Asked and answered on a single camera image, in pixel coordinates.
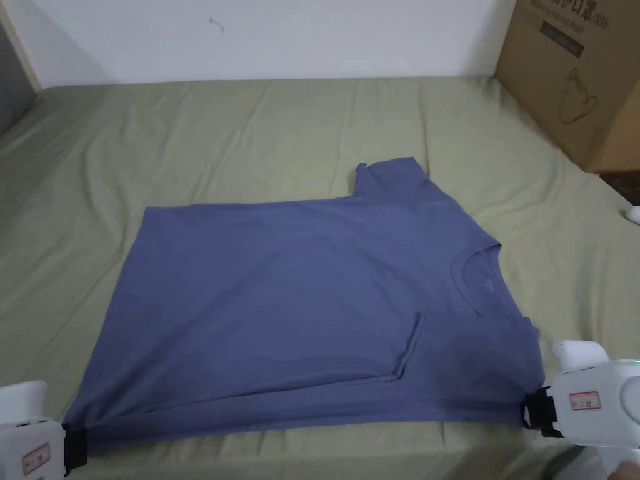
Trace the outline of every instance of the t-shirt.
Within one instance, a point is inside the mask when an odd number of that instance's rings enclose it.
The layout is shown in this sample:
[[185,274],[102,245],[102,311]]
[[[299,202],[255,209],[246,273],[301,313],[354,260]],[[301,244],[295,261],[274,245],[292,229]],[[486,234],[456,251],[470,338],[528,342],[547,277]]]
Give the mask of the t-shirt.
[[520,424],[544,380],[500,244],[413,158],[353,196],[145,211],[65,422],[90,452],[362,422]]

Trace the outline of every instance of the cardboard box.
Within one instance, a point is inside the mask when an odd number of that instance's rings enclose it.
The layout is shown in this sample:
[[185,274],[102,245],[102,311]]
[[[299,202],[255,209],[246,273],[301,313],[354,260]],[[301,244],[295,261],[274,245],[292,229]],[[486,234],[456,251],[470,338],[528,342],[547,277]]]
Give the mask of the cardboard box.
[[583,169],[640,170],[640,0],[518,0],[496,77]]

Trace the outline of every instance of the mattress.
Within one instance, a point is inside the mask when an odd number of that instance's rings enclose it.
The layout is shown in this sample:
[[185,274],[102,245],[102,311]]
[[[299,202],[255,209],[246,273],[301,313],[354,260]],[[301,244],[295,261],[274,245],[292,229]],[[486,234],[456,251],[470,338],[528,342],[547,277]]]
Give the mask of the mattress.
[[[348,195],[360,162],[413,156],[502,244],[500,267],[553,342],[640,351],[640,227],[493,79],[87,86],[42,92],[0,138],[0,384],[77,393],[148,205]],[[481,424],[365,424],[141,445],[76,478],[537,477],[566,449]]]

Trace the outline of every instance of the white wall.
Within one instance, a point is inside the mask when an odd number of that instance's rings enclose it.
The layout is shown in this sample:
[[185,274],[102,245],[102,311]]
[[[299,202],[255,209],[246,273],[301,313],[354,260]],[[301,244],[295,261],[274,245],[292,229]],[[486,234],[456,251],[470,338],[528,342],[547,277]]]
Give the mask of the white wall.
[[492,74],[515,0],[3,0],[43,87]]

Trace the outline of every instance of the black clamp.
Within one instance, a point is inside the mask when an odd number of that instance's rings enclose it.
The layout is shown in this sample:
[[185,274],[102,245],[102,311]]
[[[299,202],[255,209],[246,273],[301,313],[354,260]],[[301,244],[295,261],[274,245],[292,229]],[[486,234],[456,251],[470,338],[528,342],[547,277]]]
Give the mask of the black clamp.
[[65,477],[74,468],[82,467],[87,463],[86,430],[71,430],[68,424],[63,424],[65,429]]
[[547,395],[548,389],[549,387],[539,388],[534,393],[525,395],[520,403],[522,423],[528,430],[540,430],[545,438],[564,438],[553,427],[558,418],[554,398]]

